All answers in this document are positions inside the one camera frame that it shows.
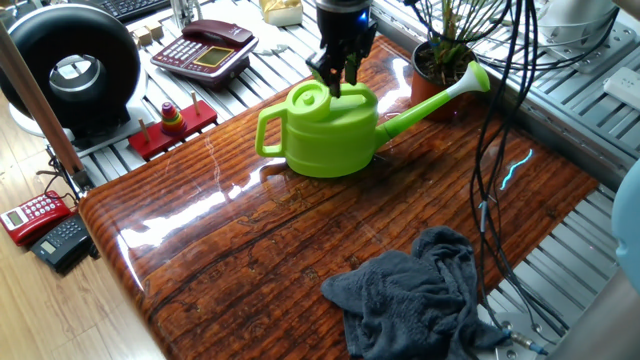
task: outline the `black cable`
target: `black cable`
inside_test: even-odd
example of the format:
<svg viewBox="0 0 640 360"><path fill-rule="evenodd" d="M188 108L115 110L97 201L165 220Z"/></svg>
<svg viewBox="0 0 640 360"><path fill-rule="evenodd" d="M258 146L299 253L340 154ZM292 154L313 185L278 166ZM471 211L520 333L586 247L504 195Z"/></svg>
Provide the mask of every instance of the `black cable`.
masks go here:
<svg viewBox="0 0 640 360"><path fill-rule="evenodd" d="M498 150L498 154L497 157L495 159L495 163L493 166L493 169L491 171L491 176L489 178L489 181L487 182L487 187L486 189L492 189L494 190L494 196L496 197L496 203L498 204L498 212L499 212L499 200L498 200L498 194L496 191L496 179L499 173L499 169L501 169L502 167L502 162L504 159L504 152L505 152L505 148L506 148L506 139L507 139L507 135L509 133L509 130L511 128L512 122L513 122L513 118L515 115L515 112L517 111L517 109L519 108L519 106L522 104L522 102L524 101L524 99L526 98L527 93L529 92L529 90L531 89L531 86L533 85L533 81L535 79L535 71L536 71L536 59L537 59L537 46L538 46L538 37L537 37L537 18L535 16L535 7L533 4L532 0L527 0L527 6L525 7L525 34L524 34L524 38L525 38L525 46L523 48L523 55L524 55L524 62L526 64L532 64L532 66L528 66L526 68L523 68L523 73L522 73L522 79L520 82L520 90L518 92L518 97L516 100L516 104L514 106L514 108L511 110L511 112L508 114L508 116L505 118L503 124L500 126L500 128L498 129L498 131L496 131L490 139L490 142L488 142L486 144L486 146L484 145L484 141L485 141L485 136L486 136L486 132L487 132L487 128L488 128L488 124L491 121L491 116L493 115L493 111L494 111L494 107L497 103L497 100L499 98L501 98L501 96L504 94L504 87L506 84L506 79L508 78L508 74L510 72L510 68L512 66L512 61L513 61L513 56L515 54L515 46L516 46L516 39L517 39L517 30L516 33L514 35L512 35L511 38L511 42L510 42L510 47L509 47L509 54L507 56L507 60L505 61L505 71L503 73L503 77L502 77L502 81L500 83L500 86L498 88L497 94L494 97L494 99L491 102L491 106L490 106L490 111L489 114L487 116L487 119L485 121L485 123L483 124L482 127L482 131L481 131L481 136L478 140L478 147L476 149L476 164L475 164L475 168L473 171L473 175L472 175L472 181L471 181L471 187L470 187L470 203L473 209L473 218L474 221L476 223L476 227L478 228L479 232L480 232L480 237L481 237L481 249L480 249L480 253L481 253L481 288L483 290L483 298L485 300L486 305L488 306L489 309L489 314L491 314L492 317L492 321L494 323L496 323L496 326L498 326L499 328L501 327L501 324L497 323L497 319L495 319L495 317L493 316L493 310L491 309L490 305L488 304L487 301L487 295L486 295L486 291L484 289L484 250L485 247L490 247L490 245L487 242L487 239L485 237L485 224L480 224L480 220L478 220L478 214L477 214L477 210L476 210L476 206L475 206L475 201L473 200L474 197L474 186L475 183L477 182L478 184L478 190L480 192L480 196L482 199L482 212L483 212L483 216L482 216L482 221L486 221L486 224L489 225L489 230L492 234L492 237L494 238L495 241L495 245L496 245L496 251L499 254L499 257L501 258L500 260L496 259L495 253L493 253L492 249L491 249L491 253L492 256L494 257L494 261L496 262L496 265L498 265L499 263L502 263L502 265L504 266L504 268L506 269L506 272L503 274L504 278L514 287L514 289L516 290L516 292L518 293L519 297L522 298L523 303L526 305L527 307L527 312L529 314L529 318L531 320L531 324L532 326L534 326L534 319L533 319L533 314L531 312L531 308L534 309L534 311L536 311L537 313L541 314L541 317L543 318L543 320L549 322L550 324L553 324L551 321L549 321L548 317L539 309L539 307L537 306L537 304L534 304L531 301L531 298L533 296L531 296L528 291L526 291L522 285L520 284L518 278L515 276L515 274L513 273L513 270L511 269L511 266L509 265L509 262L506 258L506 255L502 249L502 245L501 245L501 237L502 237L502 227L501 227L501 215L498 214L498 218L499 218L499 229L498 231L496 231L495 229L495 225L493 223L493 219L491 216L491 212L488 210L488 204L489 204L489 191L485 190L485 187L483 184L483 178L482 178L482 169L481 169L481 159L484 157L484 154L486 153L486 151L488 150L489 146L491 145L491 143L493 142L493 140L495 140L497 138L497 136L502 132L503 136L501 138L500 141L500 146L499 146L499 150ZM518 1L516 4L516 14L514 17L514 29L518 29L519 28L519 20L520 20L520 15L521 15L521 11L522 11L522 2ZM533 57L532 57L532 61L529 62L529 41L530 41L530 27L531 25L533 25Z"/></svg>
<svg viewBox="0 0 640 360"><path fill-rule="evenodd" d="M541 333L541 332L539 332L539 331L537 331L537 329L536 329L535 327L532 327L532 330L533 330L533 331L535 331L535 333L536 333L538 336L540 336L540 338L541 338L542 340L544 340L544 341L548 342L549 344L551 344L551 345L553 345L553 346L557 346L557 345L558 345L558 343L557 343L557 342L555 342L555 341L553 341L553 340L550 340L550 339L549 339L549 338L547 338L546 336L542 335L542 333Z"/></svg>
<svg viewBox="0 0 640 360"><path fill-rule="evenodd" d="M426 21L425 18L422 16L422 14L420 14L420 11L418 11L418 8L416 7L416 3L417 2L418 2L418 0L405 0L404 1L404 5L410 6L413 9L413 11L416 13L416 16L418 17L418 21L420 21L427 28L427 31L429 31L429 34L432 37L436 36L436 37L438 37L438 40L440 40L440 41L450 42L450 43L454 43L454 44L468 44L468 43L476 42L478 40L486 38L489 34L491 34L495 29L498 28L498 26L502 23L502 21L504 20L504 18L507 15L507 13L509 12L509 8L511 7L511 0L507 0L505 2L504 9L502 10L502 13L500 14L498 19L496 20L496 23L492 24L491 27L489 27L489 29L487 29L485 32L483 32L483 33L481 33L479 35L473 36L471 38L458 40L458 39L453 39L453 38L446 37L443 34L437 32L435 29L433 29L433 27L430 25L432 23L432 21L431 21L431 11L426 11L426 9L424 9L426 11L426 16L429 18L429 21ZM429 0L423 0L423 5L424 5L424 3L428 4L427 7L430 6Z"/></svg>
<svg viewBox="0 0 640 360"><path fill-rule="evenodd" d="M531 301L532 301L533 303L536 303L536 304L540 305L540 306L544 309L544 311L546 311L547 313L551 314L551 316L553 316L553 317L554 317L554 319L558 320L558 323L560 323L560 325L561 325L565 330L569 330L569 324L567 324L567 323L562 319L562 317L560 317L560 315L559 315L557 312L555 312L555 310L553 310L553 309L549 308L549 307L547 306L547 304L545 304L545 303L543 303L542 301L540 301L540 299L538 299L536 296L531 295Z"/></svg>
<svg viewBox="0 0 640 360"><path fill-rule="evenodd" d="M501 159L499 168L502 168L502 160L504 160L504 159ZM501 211L500 211L500 198L499 198L499 196L498 196L497 182L494 182L494 183L493 183L493 194L494 194L494 195L493 195L493 196L494 196L493 200L496 202L496 212L497 212L497 214L498 214L498 236L499 236L500 238L502 238L502 215L501 215ZM546 314L544 311L547 311L549 314L552 314L552 316L553 316L553 317L555 317L555 318L559 318L559 315L558 315L557 313L555 313L552 309L550 309L546 304L544 304L544 303L542 303L542 302L538 301L537 297L533 296L532 294L530 294L530 293L528 293L528 292L527 292L526 294L521 294L517 289L516 289L516 292L518 293L518 296L520 296L521 298L522 298L523 296L528 296L528 297L529 297L529 299L528 299L529 301L525 301L525 302L524 302L524 304L525 304L525 306L527 307L527 313L528 313L528 315L529 315L529 320L531 321L531 326L532 326L532 328L534 328L534 329L535 329L535 326L534 326L535 321L534 321L534 319L533 319L533 314L531 313L531 309L529 308L529 305L531 306L531 308L533 308L533 311L535 311L535 312L536 312L536 314L538 314L538 316L540 316L540 318L542 318L542 320L543 320L543 321L545 321L547 324L549 324L549 327L550 327L550 328L551 328L551 329L552 329L552 330L553 330L553 331L554 331L554 332L555 332L559 337L564 336L564 334L565 334L565 332L566 332L566 331L564 331L563 329L560 329L560 328L559 328L559 327L558 327L558 326L557 326L557 325L556 325L556 324L555 324L555 323L554 323L554 322L553 322L553 321L552 321L552 320L547 316L547 314ZM555 343L554 343L553 341L548 340L547 338L545 338L545 337L544 337L542 334L540 334L540 333L538 333L538 334L540 335L540 337L541 337L543 340L545 340L545 341L547 341L547 342L552 343L552 344L554 344L554 345L555 345Z"/></svg>
<svg viewBox="0 0 640 360"><path fill-rule="evenodd" d="M611 33L611 30L613 29L613 26L615 24L615 20L616 20L616 18L618 16L619 11L620 11L619 8L616 8L614 10L614 12L611 15L611 21L609 23L609 26L607 27L607 30L605 31L603 36L600 38L600 40L594 46L592 46L589 50L587 50L583 54L571 57L569 59L562 59L562 60L558 60L558 61L554 61L554 62L538 64L537 70L539 70L539 71L549 71L549 70L564 69L564 68L570 67L570 66L580 62L581 60L583 60L587 56L591 55L591 53L593 53L600 46L602 46L602 44L604 44L605 41L607 41L607 38L609 37L609 34ZM492 66L492 67L495 67L495 68L498 68L498 69L503 69L504 68L502 65L499 65L500 63L504 63L505 62L504 60L491 58L491 57L488 57L488 56L485 56L485 55L476 55L476 56L478 57L478 59L480 61L482 61L483 63L485 63L485 64L487 64L489 66ZM513 70L516 70L516 71L522 71L525 66L528 66L528 64L526 64L526 62L524 62L524 63L516 63L516 64L511 64L511 65L514 68Z"/></svg>
<svg viewBox="0 0 640 360"><path fill-rule="evenodd" d="M53 178L49 181L49 183L47 184L47 186L44 189L44 196L46 196L47 198L49 198L51 200L63 200L67 196L70 196L71 200L74 203L74 205L77 206L78 205L78 201L80 201L80 195L78 194L76 189L73 187L73 183L71 182L71 178L69 177L69 174L65 171L64 167L62 166L62 164L60 164L60 161L54 155L54 153L51 150L51 147L49 145L47 145L47 149L46 150L47 150L47 153L49 154L49 157L51 158L51 159L49 159L48 165L54 169L54 172L48 172L48 171L38 171L38 172L36 172L36 174L38 174L38 175L40 175L40 174L53 175ZM47 194L47 192L49 191L49 188L51 187L53 182L58 177L62 177L64 179L64 181L67 184L67 186L69 186L69 188L73 192L73 195L71 195L71 193L66 193L64 196L51 196L51 195Z"/></svg>

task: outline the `glossy wood surface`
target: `glossy wood surface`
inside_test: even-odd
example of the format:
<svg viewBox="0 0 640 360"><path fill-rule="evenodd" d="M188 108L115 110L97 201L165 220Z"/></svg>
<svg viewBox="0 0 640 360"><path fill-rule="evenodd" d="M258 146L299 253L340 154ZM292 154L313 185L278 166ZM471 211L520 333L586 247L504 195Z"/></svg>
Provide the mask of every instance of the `glossy wood surface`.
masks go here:
<svg viewBox="0 0 640 360"><path fill-rule="evenodd" d="M411 74L407 54L378 37L359 78L378 95L381 121L407 109ZM258 112L285 96L81 203L104 258L169 358L346 358L342 313L322 297L323 280L386 250L408 252L430 226L478 243L468 186L484 106L461 109L467 116L456 123L418 123L356 174L312 179L254 151ZM279 129L270 126L266 138L277 143ZM596 186L518 131L500 180L530 151L498 189L512 264ZM494 266L486 274L489 287L500 280Z"/></svg>

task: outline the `red telephone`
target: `red telephone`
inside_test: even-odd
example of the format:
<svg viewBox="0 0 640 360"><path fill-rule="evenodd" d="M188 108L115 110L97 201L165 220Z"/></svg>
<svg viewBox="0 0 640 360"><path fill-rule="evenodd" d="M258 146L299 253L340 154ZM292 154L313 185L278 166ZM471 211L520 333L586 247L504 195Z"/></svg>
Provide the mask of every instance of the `red telephone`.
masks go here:
<svg viewBox="0 0 640 360"><path fill-rule="evenodd" d="M55 191L47 191L26 203L0 214L0 222L17 246L29 245L47 234L71 210Z"/></svg>

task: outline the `watering can lid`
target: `watering can lid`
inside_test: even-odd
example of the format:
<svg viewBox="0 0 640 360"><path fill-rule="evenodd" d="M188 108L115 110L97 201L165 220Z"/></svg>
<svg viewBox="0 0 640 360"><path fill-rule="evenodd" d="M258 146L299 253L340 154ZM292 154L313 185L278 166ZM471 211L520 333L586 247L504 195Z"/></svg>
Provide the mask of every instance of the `watering can lid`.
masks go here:
<svg viewBox="0 0 640 360"><path fill-rule="evenodd" d="M296 86L289 95L297 113L317 111L331 100L329 88L317 81L305 81Z"/></svg>

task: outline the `phone display screen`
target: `phone display screen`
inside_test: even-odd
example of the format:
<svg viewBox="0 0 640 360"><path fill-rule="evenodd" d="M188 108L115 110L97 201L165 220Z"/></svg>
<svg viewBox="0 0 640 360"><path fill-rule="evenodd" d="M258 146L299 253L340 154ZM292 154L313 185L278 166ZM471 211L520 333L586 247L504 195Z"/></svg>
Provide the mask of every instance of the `phone display screen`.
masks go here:
<svg viewBox="0 0 640 360"><path fill-rule="evenodd" d="M8 213L7 216L9 217L9 220L11 220L11 222L13 223L13 226L19 226L24 223L24 221L22 221L22 218L20 218L20 215L18 215L18 213L15 211Z"/></svg>
<svg viewBox="0 0 640 360"><path fill-rule="evenodd" d="M231 53L233 53L233 50L231 49L219 48L214 46L209 49L209 51L202 54L202 56L200 56L198 60L194 62L198 65L216 67L222 62L222 60L231 55Z"/></svg>
<svg viewBox="0 0 640 360"><path fill-rule="evenodd" d="M52 254L54 251L56 251L56 248L54 248L53 245L51 245L48 241L43 241L41 246L43 249L47 250L49 254Z"/></svg>

